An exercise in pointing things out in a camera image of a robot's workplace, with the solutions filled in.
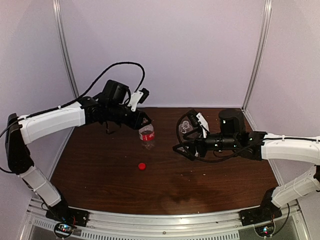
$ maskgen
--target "red bottle label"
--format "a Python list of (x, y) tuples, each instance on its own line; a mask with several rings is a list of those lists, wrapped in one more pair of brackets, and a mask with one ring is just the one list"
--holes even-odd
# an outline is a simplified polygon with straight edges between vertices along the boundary
[(144, 134), (144, 135), (142, 135), (141, 133), (140, 133), (140, 139), (142, 140), (142, 141), (151, 141), (151, 140), (153, 140), (155, 138), (155, 132), (152, 132), (152, 133), (150, 133), (150, 134)]

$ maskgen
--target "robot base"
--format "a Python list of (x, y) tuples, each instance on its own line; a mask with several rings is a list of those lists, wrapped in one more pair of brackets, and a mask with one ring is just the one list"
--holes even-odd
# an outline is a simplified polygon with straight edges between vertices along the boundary
[[(71, 216), (74, 216), (74, 218), (75, 218), (75, 225), (76, 226), (80, 226), (80, 227), (87, 226), (88, 215), (89, 215), (88, 211), (70, 208), (70, 207), (69, 207), (69, 210), (70, 210)], [(48, 219), (56, 220), (56, 217), (50, 211), (46, 212), (45, 217)], [(69, 220), (69, 221), (67, 220), (66, 223), (73, 225), (73, 219)]]

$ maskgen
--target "white bracket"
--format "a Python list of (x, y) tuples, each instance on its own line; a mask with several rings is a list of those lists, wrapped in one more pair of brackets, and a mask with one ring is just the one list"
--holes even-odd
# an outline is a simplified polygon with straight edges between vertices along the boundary
[(207, 138), (207, 131), (209, 131), (209, 124), (200, 112), (196, 115), (196, 117), (198, 118), (198, 122), (199, 122), (200, 126), (202, 127), (203, 138), (206, 139)]
[(136, 91), (131, 94), (131, 99), (130, 99), (130, 102), (128, 103), (128, 107), (131, 107), (132, 112), (136, 111), (137, 105), (143, 95), (144, 93), (142, 91)]

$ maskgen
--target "white plastic casing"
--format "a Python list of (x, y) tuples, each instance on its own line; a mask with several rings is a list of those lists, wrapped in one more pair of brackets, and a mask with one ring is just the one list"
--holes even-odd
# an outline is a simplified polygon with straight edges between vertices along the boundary
[(61, 201), (61, 196), (57, 189), (36, 166), (30, 167), (19, 177), (25, 180), (33, 191), (39, 194), (49, 206), (53, 207)]
[(273, 191), (271, 202), (280, 208), (297, 198), (320, 190), (320, 182), (314, 178), (316, 168), (316, 166), (313, 166), (296, 179), (283, 186), (278, 186)]
[(20, 130), (26, 145), (43, 136), (63, 129), (79, 127), (85, 123), (85, 110), (81, 108), (79, 102), (19, 121), (19, 124), (22, 125)]
[[(264, 138), (285, 138), (284, 135), (267, 134)], [(320, 165), (320, 143), (317, 141), (283, 139), (266, 140), (261, 146), (262, 159), (283, 159)]]

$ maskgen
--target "wire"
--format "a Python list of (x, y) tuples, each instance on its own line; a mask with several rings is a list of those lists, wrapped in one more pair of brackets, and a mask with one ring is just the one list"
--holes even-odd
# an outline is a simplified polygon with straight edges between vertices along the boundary
[(180, 123), (182, 122), (182, 120), (187, 117), (188, 113), (185, 113), (183, 114), (179, 120), (177, 121), (176, 123), (176, 126), (175, 126), (175, 133), (176, 133), (176, 136), (178, 138), (178, 141), (180, 143), (180, 145), (182, 146), (182, 148), (184, 149), (184, 151), (190, 156), (192, 157), (193, 159), (195, 160), (198, 160), (198, 161), (201, 161), (201, 162), (205, 162), (205, 163), (220, 163), (220, 162), (223, 162), (227, 159), (224, 159), (224, 158), (221, 158), (219, 160), (215, 160), (215, 161), (210, 161), (210, 160), (206, 160), (204, 158), (201, 158), (201, 157), (198, 157), (198, 156), (194, 156), (190, 151), (189, 149), (186, 147), (186, 145), (183, 143), (183, 141), (181, 140), (181, 137), (180, 137), (180, 134), (179, 134), (179, 125)]
[(286, 216), (286, 219), (285, 219), (283, 225), (279, 228), (279, 230), (278, 230), (277, 232), (275, 232), (275, 233), (272, 234), (272, 237), (275, 236), (275, 235), (277, 235), (277, 234), (284, 228), (284, 226), (285, 226), (285, 225), (287, 224), (287, 222), (288, 222), (288, 219), (289, 219), (289, 216), (290, 216), (290, 206), (289, 206), (289, 203), (287, 203), (286, 205), (288, 206), (288, 215)]
[[(87, 90), (84, 91), (84, 93), (82, 93), (80, 96), (78, 96), (76, 99), (72, 100), (72, 101), (69, 101), (63, 105), (61, 105), (60, 107), (61, 108), (65, 108), (71, 104), (74, 104), (75, 102), (77, 102), (79, 99), (83, 98), (92, 88), (93, 86), (98, 82), (98, 80), (111, 68), (113, 68), (114, 66), (118, 66), (118, 65), (136, 65), (138, 67), (141, 68), (142, 70), (142, 78), (138, 84), (138, 87), (136, 88), (135, 92), (140, 88), (140, 86), (142, 85), (142, 83), (144, 82), (144, 79), (145, 79), (145, 76), (146, 76), (146, 72), (145, 72), (145, 69), (144, 67), (140, 64), (140, 63), (137, 63), (137, 62), (133, 62), (133, 61), (121, 61), (121, 62), (116, 62), (116, 63), (113, 63), (111, 64), (110, 66), (108, 66), (105, 70), (102, 71), (102, 73), (100, 73), (100, 75), (91, 83), (91, 85), (87, 88)], [(30, 115), (28, 115), (26, 118), (32, 118), (32, 117), (35, 117), (35, 116), (38, 116), (38, 115), (41, 115), (41, 114), (45, 114), (45, 113), (49, 113), (49, 112), (52, 112), (52, 111), (55, 111), (55, 110), (58, 110), (59, 107), (53, 107), (53, 108), (49, 108), (47, 110), (43, 110), (43, 111), (38, 111), (38, 112), (35, 112), (35, 113), (32, 113)]]
[(260, 143), (262, 143), (263, 141), (266, 141), (266, 140), (305, 140), (305, 141), (311, 141), (311, 142), (316, 142), (317, 140), (316, 139), (312, 139), (312, 138), (306, 138), (306, 137), (290, 137), (290, 136), (287, 136), (287, 137), (267, 137), (267, 138), (263, 138), (263, 139), (260, 139), (259, 141), (256, 141), (252, 144), (249, 144), (241, 149), (239, 149), (238, 151), (235, 151), (233, 154), (231, 155), (228, 155), (228, 156), (224, 156), (224, 157), (218, 157), (218, 160), (206, 160), (202, 157), (198, 157), (198, 156), (195, 156), (193, 155), (189, 149), (186, 147), (186, 145), (184, 144), (184, 142), (181, 140), (181, 137), (180, 137), (180, 134), (179, 134), (179, 125), (180, 123), (182, 122), (182, 120), (188, 116), (188, 113), (185, 113), (183, 114), (179, 120), (177, 121), (176, 123), (176, 127), (175, 127), (175, 133), (176, 133), (176, 136), (177, 136), (177, 139), (180, 143), (180, 145), (182, 146), (182, 148), (184, 149), (184, 151), (186, 152), (186, 154), (191, 157), (192, 159), (194, 160), (198, 160), (198, 161), (201, 161), (201, 162), (204, 162), (204, 163), (221, 163), (221, 162), (224, 162), (230, 158), (233, 158), (233, 157), (236, 157), (238, 156), (239, 153), (251, 148), (251, 147), (254, 147)]
[[(93, 86), (98, 82), (98, 80), (111, 68), (113, 68), (114, 66), (118, 66), (118, 65), (136, 65), (138, 67), (141, 68), (142, 70), (142, 77), (141, 77), (141, 80), (138, 84), (138, 87), (136, 88), (135, 92), (141, 87), (142, 83), (144, 82), (145, 80), (145, 76), (146, 76), (146, 72), (145, 72), (145, 69), (144, 67), (140, 64), (140, 63), (137, 63), (137, 62), (133, 62), (133, 61), (121, 61), (121, 62), (115, 62), (113, 64), (111, 64), (110, 66), (108, 66), (105, 70), (102, 71), (102, 73), (100, 73), (100, 75), (91, 83), (91, 85), (88, 87), (87, 90), (84, 91), (84, 93), (82, 93), (80, 96), (78, 96), (76, 99), (72, 100), (72, 101), (69, 101), (63, 105), (60, 106), (60, 108), (65, 108), (75, 102), (77, 102), (80, 98), (83, 98), (92, 88)], [(128, 99), (124, 102), (124, 105), (127, 106), (128, 103), (130, 102), (131, 100), (131, 92), (130, 90), (128, 89), (127, 93), (129, 94), (129, 97)], [(58, 110), (60, 109), (59, 107), (53, 107), (53, 108), (49, 108), (49, 109), (46, 109), (46, 110), (43, 110), (43, 111), (38, 111), (38, 112), (35, 112), (35, 113), (32, 113), (28, 116), (26, 116), (25, 118), (19, 118), (17, 119), (15, 122), (11, 123), (10, 125), (8, 125), (3, 131), (2, 133), (0, 134), (0, 138), (2, 137), (3, 134), (5, 134), (14, 124), (18, 123), (19, 121), (23, 120), (23, 119), (28, 119), (28, 118), (32, 118), (32, 117), (35, 117), (35, 116), (38, 116), (38, 115), (41, 115), (41, 114), (45, 114), (45, 113), (49, 113), (49, 112), (52, 112), (52, 111), (55, 111), (55, 110)], [(8, 170), (5, 170), (3, 169), (2, 167), (0, 167), (0, 170), (6, 174), (14, 174), (14, 172), (12, 171), (8, 171)]]

